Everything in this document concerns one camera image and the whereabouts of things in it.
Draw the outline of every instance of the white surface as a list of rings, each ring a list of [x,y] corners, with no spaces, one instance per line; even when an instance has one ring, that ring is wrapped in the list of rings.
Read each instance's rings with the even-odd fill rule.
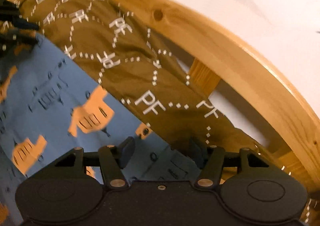
[[[320,0],[175,0],[220,23],[270,60],[300,91],[320,117]],[[224,85],[210,100],[257,141],[270,141],[261,132],[250,106],[241,108]]]

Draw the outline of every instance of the wooden bed frame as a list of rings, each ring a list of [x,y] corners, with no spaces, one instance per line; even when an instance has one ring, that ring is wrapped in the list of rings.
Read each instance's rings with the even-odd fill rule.
[[[190,74],[207,95],[220,79],[233,87],[287,144],[274,157],[308,191],[320,189],[320,120],[272,63],[219,24],[171,0],[114,1],[196,58]]]

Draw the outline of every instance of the wood knot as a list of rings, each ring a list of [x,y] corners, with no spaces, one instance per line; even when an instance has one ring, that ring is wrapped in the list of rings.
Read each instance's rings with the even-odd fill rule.
[[[160,9],[157,9],[153,12],[153,18],[155,18],[156,21],[161,21],[163,18],[163,13]]]

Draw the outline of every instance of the silver screw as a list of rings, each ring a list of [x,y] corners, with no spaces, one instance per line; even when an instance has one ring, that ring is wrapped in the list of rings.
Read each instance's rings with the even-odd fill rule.
[[[167,187],[166,187],[165,185],[159,185],[159,186],[158,186],[158,189],[159,189],[159,190],[165,190],[166,188],[167,188]]]
[[[125,186],[125,181],[122,179],[114,179],[110,182],[110,185],[113,187],[123,187]]]
[[[212,180],[205,179],[205,178],[198,180],[197,183],[198,183],[199,186],[202,186],[202,187],[209,187],[209,186],[213,185],[213,181]]]

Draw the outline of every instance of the brown fabric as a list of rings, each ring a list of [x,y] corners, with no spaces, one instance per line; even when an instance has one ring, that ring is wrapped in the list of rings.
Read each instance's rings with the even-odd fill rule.
[[[17,4],[20,3],[24,18],[40,22],[40,33],[44,32],[62,51],[68,50],[67,55],[90,77],[99,82],[101,79],[103,88],[143,123],[149,123],[150,128],[173,148],[185,154],[189,139],[196,137],[205,145],[222,146],[228,152],[249,147],[276,162],[264,147],[234,128],[220,111],[205,118],[215,110],[214,107],[193,84],[192,78],[188,79],[173,56],[174,52],[171,53],[170,48],[134,13],[109,0],[63,1],[38,0],[38,4],[36,0],[20,0]],[[76,19],[74,13],[79,10],[86,15]],[[117,37],[118,28],[112,23],[120,17],[125,23],[119,21],[118,26],[123,25],[125,34],[120,31]],[[97,54],[104,58],[104,52],[107,55],[115,53],[113,67],[106,68],[99,61]],[[155,106],[158,114],[152,110],[146,113],[150,106],[139,102],[146,92],[151,92],[155,101],[162,104],[163,107]],[[150,95],[146,97],[147,102],[151,100]],[[202,101],[207,106],[197,108]]]

